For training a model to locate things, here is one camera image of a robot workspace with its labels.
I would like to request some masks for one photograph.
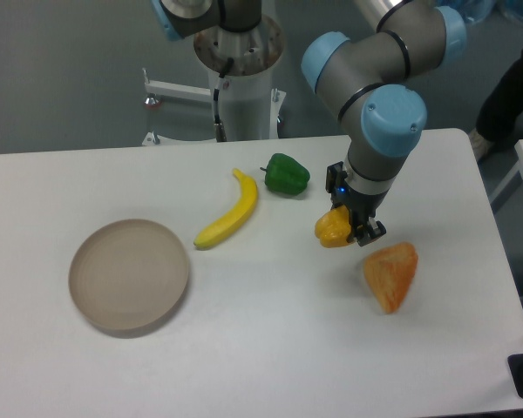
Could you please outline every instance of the yellow banana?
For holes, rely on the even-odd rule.
[[[194,245],[201,250],[216,246],[235,233],[255,209],[258,200],[258,187],[255,180],[236,168],[233,169],[233,175],[240,182],[241,198],[230,211],[195,237]]]

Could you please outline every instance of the beige plate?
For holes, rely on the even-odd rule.
[[[149,220],[129,219],[96,231],[70,268],[70,293],[93,324],[114,331],[160,319],[184,293],[188,257],[174,233]]]

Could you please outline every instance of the black cable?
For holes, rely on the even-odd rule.
[[[222,68],[221,72],[219,73],[219,78],[223,79],[233,68],[234,60],[232,58],[228,58],[227,62],[225,63],[225,66]],[[215,86],[215,89],[213,91],[213,101],[214,101],[214,122],[216,124],[221,123],[221,117],[219,116],[219,89]]]

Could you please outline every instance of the white table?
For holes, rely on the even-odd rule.
[[[461,131],[427,131],[377,218],[371,246],[313,236],[326,166],[346,137],[0,156],[0,417],[408,417],[523,408],[506,358],[523,313]],[[303,199],[265,189],[274,152],[312,173]],[[258,179],[253,218],[199,252],[194,235]],[[191,260],[184,302],[152,334],[116,339],[71,302],[88,235],[160,222]],[[405,303],[380,312],[363,257],[401,240],[420,255]]]

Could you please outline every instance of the gray floor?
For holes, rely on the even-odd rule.
[[[0,1],[0,153],[139,146],[153,128],[170,138],[213,136],[205,105],[172,102],[156,111],[142,106],[142,67],[152,79],[207,87],[191,40],[165,41],[148,3]],[[275,71],[275,86],[288,93],[282,136],[341,134],[311,94],[300,60],[324,32],[339,30],[356,40],[371,34],[370,27],[351,0],[277,0],[264,7],[288,40]],[[468,29],[464,59],[408,83],[427,103],[429,129],[470,131],[482,102],[523,47],[523,29],[498,12]],[[523,115],[517,138],[523,138]],[[509,142],[481,165],[487,191],[515,160]],[[496,220],[523,294],[523,186]]]

